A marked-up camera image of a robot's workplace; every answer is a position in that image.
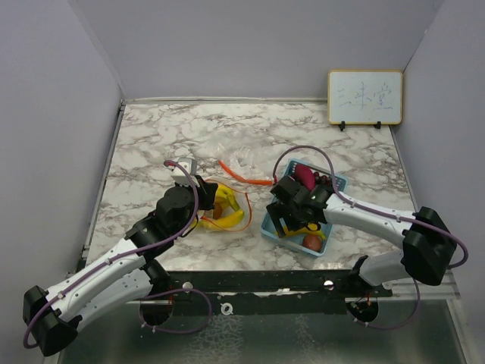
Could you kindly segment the yellow banana bunch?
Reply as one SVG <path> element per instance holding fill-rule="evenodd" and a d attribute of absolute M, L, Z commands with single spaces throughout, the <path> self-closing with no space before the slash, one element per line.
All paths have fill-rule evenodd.
<path fill-rule="evenodd" d="M 207 231 L 238 231 L 246 213 L 236 199 L 236 191 L 217 183 L 214 208 L 200 217 L 198 227 Z"/>
<path fill-rule="evenodd" d="M 319 224 L 308 224 L 295 232 L 295 235 L 302 235 L 306 237 L 307 235 L 318 237 L 321 241 L 325 241 L 327 236 L 321 230 Z"/>

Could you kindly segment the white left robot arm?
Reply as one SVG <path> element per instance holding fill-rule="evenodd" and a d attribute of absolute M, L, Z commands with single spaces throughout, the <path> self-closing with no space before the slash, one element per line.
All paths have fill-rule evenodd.
<path fill-rule="evenodd" d="M 80 331 L 105 311 L 131 300 L 159 299 L 170 275 L 157 257 L 193 225 L 199 211 L 211 210 L 218 185 L 200 176 L 176 184 L 103 256 L 47 289 L 35 285 L 23 295 L 23 345 L 45 357 L 69 346 Z"/>

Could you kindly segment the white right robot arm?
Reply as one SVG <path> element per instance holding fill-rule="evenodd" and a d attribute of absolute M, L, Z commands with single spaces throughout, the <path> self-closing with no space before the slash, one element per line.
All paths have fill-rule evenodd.
<path fill-rule="evenodd" d="M 310 224 L 331 224 L 363 231 L 396 246 L 391 253 L 362 256 L 355 263 L 348 287 L 358 297 L 382 283 L 403 278 L 441 285 L 457 247 L 439 215 L 429 208 L 419 212 L 382 209 L 330 185 L 316 184 L 309 189 L 291 176 L 276 182 L 271 194 L 274 201 L 267 212 L 279 237 Z"/>

